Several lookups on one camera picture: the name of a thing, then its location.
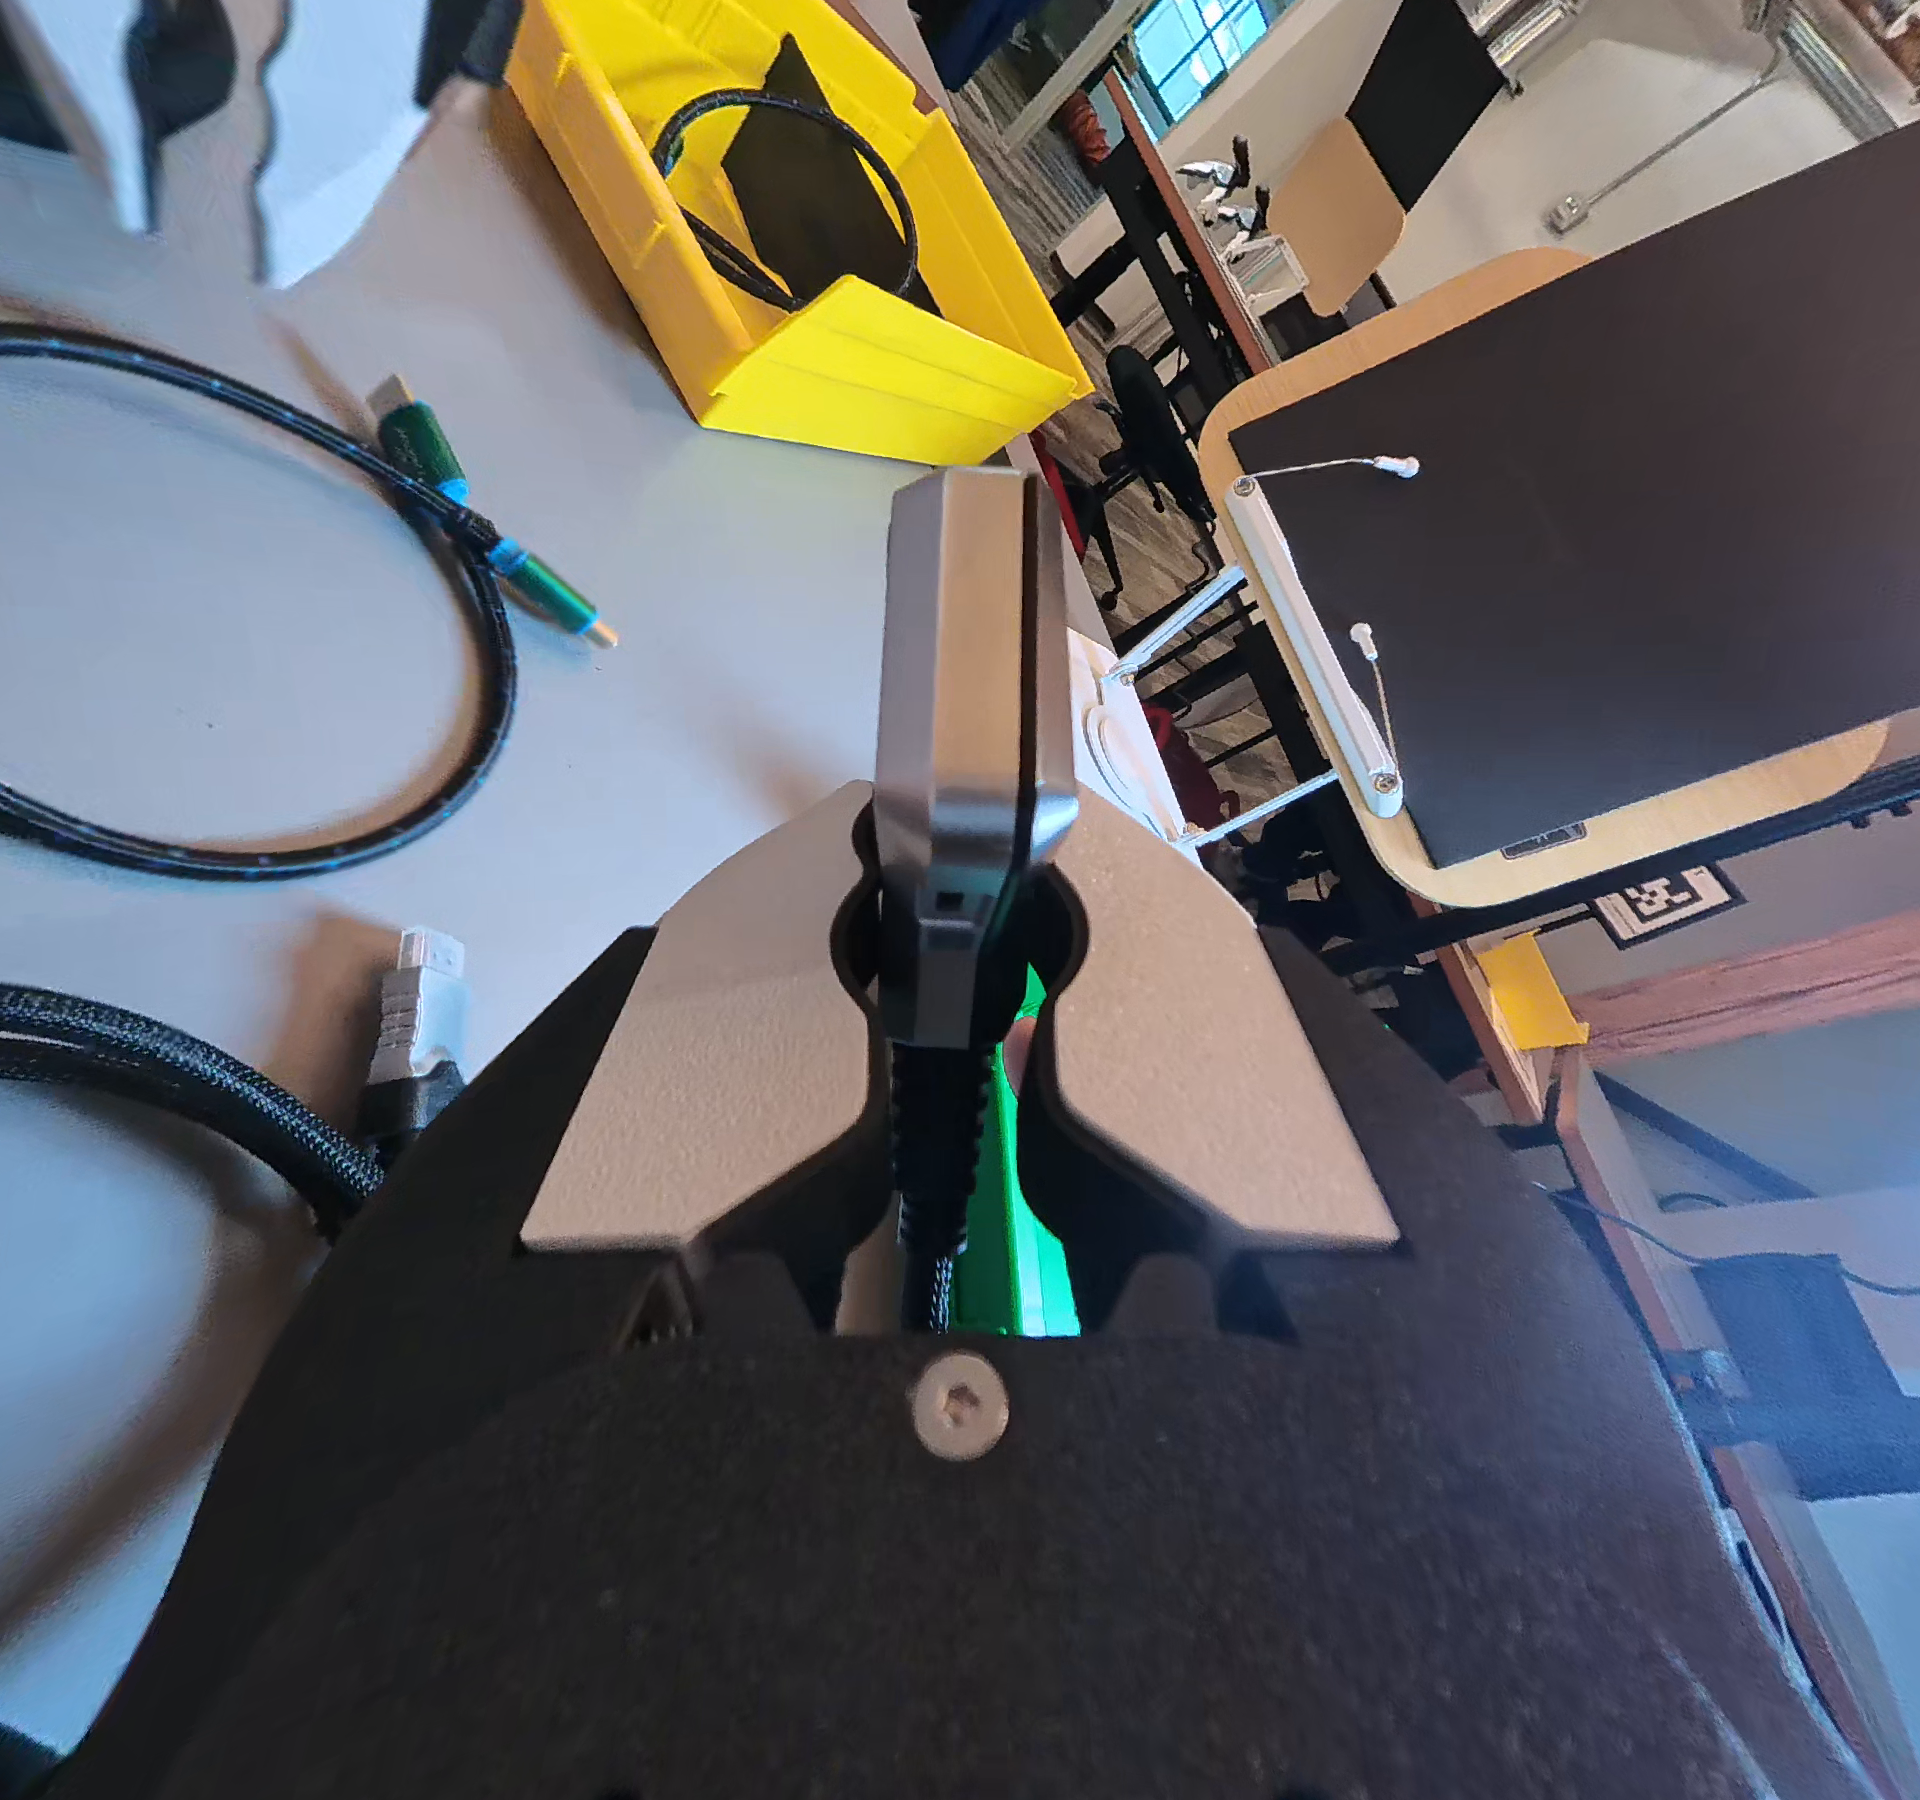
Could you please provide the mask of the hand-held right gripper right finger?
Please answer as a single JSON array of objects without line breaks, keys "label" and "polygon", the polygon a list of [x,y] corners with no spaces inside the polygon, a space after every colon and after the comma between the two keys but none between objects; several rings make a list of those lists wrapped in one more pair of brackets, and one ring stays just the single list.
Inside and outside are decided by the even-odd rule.
[{"label": "hand-held right gripper right finger", "polygon": [[1265,1256],[1401,1244],[1257,925],[1195,860],[1084,797],[1031,925],[1023,1198],[1064,1250],[1078,1330],[1148,1260],[1189,1261],[1218,1307]]}]

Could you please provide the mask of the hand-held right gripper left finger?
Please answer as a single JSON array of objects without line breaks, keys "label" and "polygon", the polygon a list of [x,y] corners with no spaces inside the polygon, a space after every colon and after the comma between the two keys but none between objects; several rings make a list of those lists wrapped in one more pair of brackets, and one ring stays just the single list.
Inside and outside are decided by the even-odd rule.
[{"label": "hand-held right gripper left finger", "polygon": [[521,1224],[530,1254],[777,1256],[830,1330],[885,1212],[876,1028],[855,981],[874,785],[705,873],[652,927]]}]

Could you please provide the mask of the green plastic bin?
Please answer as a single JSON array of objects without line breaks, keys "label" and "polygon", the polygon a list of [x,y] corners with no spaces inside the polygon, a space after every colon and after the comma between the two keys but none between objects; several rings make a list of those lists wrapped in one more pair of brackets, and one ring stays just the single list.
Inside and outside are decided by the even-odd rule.
[{"label": "green plastic bin", "polygon": [[1004,1053],[975,1143],[967,1242],[952,1274],[952,1330],[1009,1338],[1071,1338],[1078,1307],[1060,1242],[1031,1212],[1016,1167],[1016,1088]]}]

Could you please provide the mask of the grey hdmi switch hub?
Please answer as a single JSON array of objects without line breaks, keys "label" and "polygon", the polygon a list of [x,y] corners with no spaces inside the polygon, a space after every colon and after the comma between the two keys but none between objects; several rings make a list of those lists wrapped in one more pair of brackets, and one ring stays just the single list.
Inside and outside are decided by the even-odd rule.
[{"label": "grey hdmi switch hub", "polygon": [[972,1049],[1016,1000],[1028,885],[1078,817],[1064,529],[1020,468],[893,501],[874,766],[885,1037]]}]

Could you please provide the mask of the yellow plastic bin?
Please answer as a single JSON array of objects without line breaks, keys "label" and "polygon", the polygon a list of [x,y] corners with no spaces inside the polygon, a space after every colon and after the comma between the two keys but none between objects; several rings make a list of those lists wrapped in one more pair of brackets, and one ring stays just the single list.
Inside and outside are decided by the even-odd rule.
[{"label": "yellow plastic bin", "polygon": [[[899,180],[930,304],[834,276],[782,312],[697,246],[693,219],[777,269],[736,204],[727,148],[781,112],[697,121],[671,173],[652,148],[692,99],[761,90],[782,40]],[[827,0],[525,0],[510,90],[703,427],[979,465],[1093,393],[948,112],[919,106],[916,81]]]}]

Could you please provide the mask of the white panel stand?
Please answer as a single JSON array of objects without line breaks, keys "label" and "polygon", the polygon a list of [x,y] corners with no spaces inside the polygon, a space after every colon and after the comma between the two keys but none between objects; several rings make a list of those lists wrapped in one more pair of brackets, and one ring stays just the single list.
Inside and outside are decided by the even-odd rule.
[{"label": "white panel stand", "polygon": [[1314,601],[1308,598],[1292,551],[1263,489],[1265,484],[1276,484],[1284,476],[1330,471],[1330,468],[1369,468],[1410,484],[1420,476],[1424,465],[1413,454],[1348,454],[1348,460],[1324,460],[1310,465],[1235,476],[1226,489],[1226,505],[1232,517],[1235,542],[1243,543],[1243,559],[1214,571],[1208,582],[1200,582],[1175,614],[1167,614],[1167,619],[1157,630],[1138,638],[1138,643],[1125,656],[1114,656],[1104,667],[1093,667],[1094,701],[1081,715],[1081,734],[1098,770],[1110,770],[1104,732],[1110,724],[1114,724],[1111,701],[1122,693],[1135,693],[1135,680],[1148,672],[1148,665],[1157,655],[1165,655],[1205,614],[1214,614],[1214,604],[1229,601],[1238,587],[1252,584],[1260,592],[1260,604],[1270,616],[1270,630],[1276,634],[1276,643],[1292,651],[1292,656],[1305,667],[1308,698],[1314,701],[1333,739],[1333,760],[1327,764],[1327,770],[1288,786],[1284,794],[1263,803],[1247,807],[1243,814],[1214,827],[1189,826],[1184,833],[1169,833],[1157,817],[1150,817],[1150,827],[1161,839],[1167,839],[1177,853],[1197,857],[1205,844],[1218,844],[1238,827],[1270,817],[1290,803],[1302,803],[1308,794],[1316,794],[1333,785],[1355,786],[1363,807],[1372,817],[1388,821],[1402,810],[1402,766],[1392,742],[1388,698],[1380,674],[1380,646],[1372,627],[1355,624],[1348,630],[1348,640],[1363,655],[1376,684],[1376,709],[1367,709],[1363,693],[1348,680],[1348,672]]}]

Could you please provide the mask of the black bin divider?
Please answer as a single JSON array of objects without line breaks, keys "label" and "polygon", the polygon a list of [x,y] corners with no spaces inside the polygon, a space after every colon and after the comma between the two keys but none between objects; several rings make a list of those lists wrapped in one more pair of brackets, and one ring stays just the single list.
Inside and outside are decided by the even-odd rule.
[{"label": "black bin divider", "polygon": [[764,276],[797,309],[858,276],[942,314],[919,275],[914,210],[838,127],[797,38],[781,38],[761,90],[764,101],[745,106],[721,171]]}]

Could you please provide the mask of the black white marker tag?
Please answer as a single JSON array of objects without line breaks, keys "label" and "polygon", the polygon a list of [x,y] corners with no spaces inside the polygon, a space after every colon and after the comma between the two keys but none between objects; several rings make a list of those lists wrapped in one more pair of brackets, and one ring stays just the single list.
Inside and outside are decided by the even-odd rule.
[{"label": "black white marker tag", "polygon": [[1589,899],[1590,919],[1618,952],[1648,943],[1737,907],[1744,907],[1744,892],[1719,862],[1627,884]]}]

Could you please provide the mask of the wooden beam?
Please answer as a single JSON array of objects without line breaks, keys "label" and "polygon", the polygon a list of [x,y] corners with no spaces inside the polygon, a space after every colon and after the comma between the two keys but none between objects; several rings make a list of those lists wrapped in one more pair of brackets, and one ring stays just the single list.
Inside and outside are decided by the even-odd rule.
[{"label": "wooden beam", "polygon": [[1916,911],[1579,991],[1567,1007],[1589,1028],[1595,1068],[1916,1008]]}]

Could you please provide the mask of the black panel with wooden rim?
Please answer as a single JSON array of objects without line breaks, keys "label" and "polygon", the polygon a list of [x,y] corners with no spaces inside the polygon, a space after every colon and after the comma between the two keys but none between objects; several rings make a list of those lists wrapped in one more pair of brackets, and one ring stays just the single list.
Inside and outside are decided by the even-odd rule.
[{"label": "black panel with wooden rim", "polygon": [[1916,127],[1597,260],[1519,249],[1208,417],[1402,766],[1383,873],[1472,911],[1863,780],[1916,709]]}]

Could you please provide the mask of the black office chair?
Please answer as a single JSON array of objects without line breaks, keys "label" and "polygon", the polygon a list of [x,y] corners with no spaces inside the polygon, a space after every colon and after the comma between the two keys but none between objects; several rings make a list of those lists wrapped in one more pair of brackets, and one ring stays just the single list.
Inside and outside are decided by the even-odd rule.
[{"label": "black office chair", "polygon": [[1110,393],[1098,401],[1098,411],[1114,425],[1114,448],[1098,460],[1094,484],[1059,468],[1059,504],[1074,551],[1084,553],[1094,547],[1110,567],[1110,584],[1094,592],[1094,601],[1101,614],[1111,614],[1122,594],[1122,567],[1110,523],[1111,495],[1125,487],[1138,487],[1161,513],[1177,511],[1177,517],[1189,519],[1195,559],[1208,567],[1214,565],[1214,513],[1175,396],[1161,384],[1152,364],[1133,344],[1114,344],[1104,356],[1104,369]]}]

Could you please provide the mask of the clear stand with tools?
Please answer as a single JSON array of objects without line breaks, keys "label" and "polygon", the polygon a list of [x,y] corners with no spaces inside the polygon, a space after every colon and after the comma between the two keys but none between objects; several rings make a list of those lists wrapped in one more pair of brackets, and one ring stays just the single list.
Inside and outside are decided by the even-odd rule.
[{"label": "clear stand with tools", "polygon": [[1226,158],[1182,160],[1175,177],[1257,317],[1305,295],[1308,279],[1288,241],[1270,227],[1273,190],[1252,177],[1252,148],[1243,133],[1232,138]]}]

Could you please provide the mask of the plywood and black chair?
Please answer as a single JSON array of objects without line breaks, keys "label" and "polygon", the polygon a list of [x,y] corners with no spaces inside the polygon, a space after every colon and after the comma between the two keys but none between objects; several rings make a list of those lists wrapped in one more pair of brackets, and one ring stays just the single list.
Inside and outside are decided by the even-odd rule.
[{"label": "plywood and black chair", "polygon": [[1401,0],[1355,99],[1288,169],[1265,221],[1316,323],[1337,317],[1392,252],[1505,74],[1458,0]]}]

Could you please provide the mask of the yellow bracket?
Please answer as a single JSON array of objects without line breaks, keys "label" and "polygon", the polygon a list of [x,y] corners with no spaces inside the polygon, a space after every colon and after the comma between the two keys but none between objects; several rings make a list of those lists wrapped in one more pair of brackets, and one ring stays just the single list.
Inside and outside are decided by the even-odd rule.
[{"label": "yellow bracket", "polygon": [[1570,1008],[1535,931],[1481,943],[1472,959],[1484,981],[1490,1013],[1511,1049],[1562,1049],[1590,1040],[1590,1028]]}]

